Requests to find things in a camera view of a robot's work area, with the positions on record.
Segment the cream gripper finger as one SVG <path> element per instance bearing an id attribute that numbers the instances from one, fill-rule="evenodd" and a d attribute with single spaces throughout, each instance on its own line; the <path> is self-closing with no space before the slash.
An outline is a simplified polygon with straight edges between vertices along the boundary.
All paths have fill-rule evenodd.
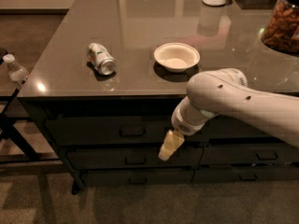
<path id="1" fill-rule="evenodd" d="M 158 157 L 162 161 L 167 161 L 176 151 L 175 147 L 167 147 L 166 145 L 162 145 L 158 154 Z"/>

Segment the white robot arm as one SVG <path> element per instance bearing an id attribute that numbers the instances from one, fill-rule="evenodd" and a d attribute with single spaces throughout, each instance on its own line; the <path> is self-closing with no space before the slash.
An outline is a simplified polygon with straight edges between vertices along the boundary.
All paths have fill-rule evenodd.
<path id="1" fill-rule="evenodd" d="M 185 141 L 218 115 L 239 119 L 289 145 L 299 147 L 299 98 L 256 91 L 234 68 L 200 72 L 187 83 L 175 108 L 158 157 L 167 161 Z"/>

